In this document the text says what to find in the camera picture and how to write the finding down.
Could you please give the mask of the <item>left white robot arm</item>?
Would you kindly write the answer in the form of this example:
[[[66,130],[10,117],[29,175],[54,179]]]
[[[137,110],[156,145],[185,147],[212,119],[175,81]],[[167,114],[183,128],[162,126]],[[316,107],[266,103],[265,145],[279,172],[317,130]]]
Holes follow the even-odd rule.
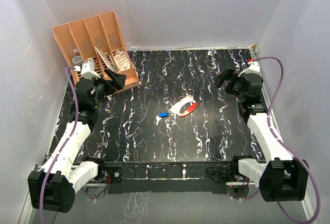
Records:
[[[87,159],[73,168],[81,146],[91,134],[98,118],[98,108],[105,96],[125,87],[127,76],[105,70],[109,80],[95,71],[88,71],[78,83],[69,81],[74,102],[65,132],[57,147],[39,171],[28,176],[31,205],[40,213],[44,210],[67,213],[75,195],[91,179],[102,182],[106,169],[95,159]]]

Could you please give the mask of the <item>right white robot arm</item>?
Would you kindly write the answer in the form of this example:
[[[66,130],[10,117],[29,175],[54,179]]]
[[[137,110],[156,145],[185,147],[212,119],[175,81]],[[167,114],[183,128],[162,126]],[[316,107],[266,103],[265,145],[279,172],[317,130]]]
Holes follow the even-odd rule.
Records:
[[[230,176],[236,181],[248,177],[259,188],[264,201],[302,201],[308,173],[304,166],[279,143],[279,134],[268,120],[262,99],[263,78],[254,70],[240,73],[226,68],[216,77],[216,88],[227,81],[225,92],[238,99],[238,110],[260,145],[266,163],[251,157],[234,157]]]

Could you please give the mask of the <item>blue key tag with key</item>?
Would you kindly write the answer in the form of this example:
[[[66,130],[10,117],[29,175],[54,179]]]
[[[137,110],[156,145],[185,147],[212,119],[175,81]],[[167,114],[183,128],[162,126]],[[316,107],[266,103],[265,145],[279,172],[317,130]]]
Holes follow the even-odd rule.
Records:
[[[160,122],[161,119],[168,117],[168,115],[169,115],[169,114],[168,114],[167,112],[159,113],[159,114],[156,116],[156,125],[159,124],[159,122]]]

